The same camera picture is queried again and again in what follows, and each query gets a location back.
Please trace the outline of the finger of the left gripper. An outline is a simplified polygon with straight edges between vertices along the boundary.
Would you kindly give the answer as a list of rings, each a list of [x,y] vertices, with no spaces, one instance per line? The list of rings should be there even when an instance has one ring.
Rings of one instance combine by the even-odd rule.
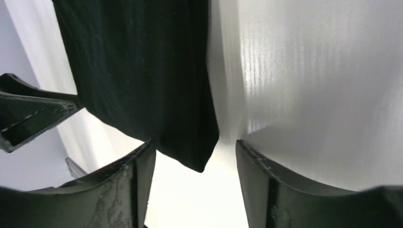
[[[19,149],[79,111],[76,95],[46,93],[47,97],[0,93],[0,148]]]
[[[38,89],[26,83],[15,74],[11,73],[5,73],[0,76],[0,90],[2,92],[14,95],[71,101],[78,107],[78,109],[84,108],[84,105],[80,102],[78,95],[57,93]]]

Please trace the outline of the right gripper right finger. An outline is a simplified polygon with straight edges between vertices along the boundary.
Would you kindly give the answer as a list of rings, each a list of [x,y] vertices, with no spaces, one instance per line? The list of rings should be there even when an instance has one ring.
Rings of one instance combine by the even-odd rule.
[[[304,177],[236,142],[240,186],[251,228],[400,228],[403,189],[345,190]]]

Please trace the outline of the black t shirt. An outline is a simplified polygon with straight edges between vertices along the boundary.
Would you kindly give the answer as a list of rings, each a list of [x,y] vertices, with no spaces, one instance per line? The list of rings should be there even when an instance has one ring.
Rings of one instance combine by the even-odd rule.
[[[219,138],[207,0],[55,0],[80,101],[102,122],[203,172]]]

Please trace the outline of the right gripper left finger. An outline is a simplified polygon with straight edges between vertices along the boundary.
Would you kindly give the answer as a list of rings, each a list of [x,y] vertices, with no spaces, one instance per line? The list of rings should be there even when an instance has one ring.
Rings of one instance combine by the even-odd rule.
[[[0,189],[3,228],[143,228],[156,161],[149,140],[81,178],[32,191]]]

